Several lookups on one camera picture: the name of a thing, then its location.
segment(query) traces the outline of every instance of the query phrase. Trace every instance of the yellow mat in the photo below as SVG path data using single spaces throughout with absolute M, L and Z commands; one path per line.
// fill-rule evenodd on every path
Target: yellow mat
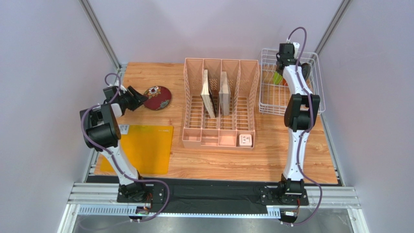
M 131 164 L 141 174 L 167 174 L 173 126 L 119 125 L 121 146 Z M 114 169 L 103 159 L 101 171 Z

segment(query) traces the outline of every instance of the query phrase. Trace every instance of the gray wall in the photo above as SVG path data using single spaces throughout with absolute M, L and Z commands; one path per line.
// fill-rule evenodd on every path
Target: gray wall
M 0 32 L 0 232 L 56 232 L 111 63 L 76 0 L 1 1 Z
M 306 50 L 314 51 L 341 0 L 90 2 L 121 62 L 183 63 L 186 57 L 257 59 L 298 26 L 309 30 Z M 302 41 L 302 34 L 293 39 Z
M 325 116 L 373 233 L 413 227 L 413 9 L 354 0 L 321 54 Z

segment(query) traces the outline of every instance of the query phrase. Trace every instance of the wire rack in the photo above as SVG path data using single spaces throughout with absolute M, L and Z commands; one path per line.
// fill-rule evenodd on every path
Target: wire rack
M 283 81 L 278 81 L 282 77 L 275 72 L 277 52 L 278 50 L 274 49 L 262 49 L 261 51 L 259 112 L 284 115 L 291 93 L 287 84 L 284 84 Z M 312 93 L 319 95 L 321 98 L 318 111 L 318 114 L 321 114 L 325 111 L 325 98 L 318 55 L 314 52 L 303 52 L 300 62 L 310 64 L 310 75 L 306 83 Z

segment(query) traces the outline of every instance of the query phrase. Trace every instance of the red object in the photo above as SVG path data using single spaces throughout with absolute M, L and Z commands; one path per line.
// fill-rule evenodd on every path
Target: red object
M 163 86 L 153 86 L 144 92 L 148 100 L 144 106 L 152 110 L 160 110 L 168 106 L 171 102 L 171 91 Z

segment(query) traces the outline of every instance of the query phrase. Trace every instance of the book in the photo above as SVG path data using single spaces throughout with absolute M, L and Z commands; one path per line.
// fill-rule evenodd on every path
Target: book
M 230 115 L 230 86 L 228 85 L 227 72 L 225 71 L 222 72 L 219 96 L 223 116 Z
M 214 108 L 213 95 L 211 94 L 210 85 L 208 82 L 208 70 L 203 72 L 203 87 L 201 89 L 201 98 L 204 106 L 207 109 L 210 118 L 216 118 L 216 109 Z

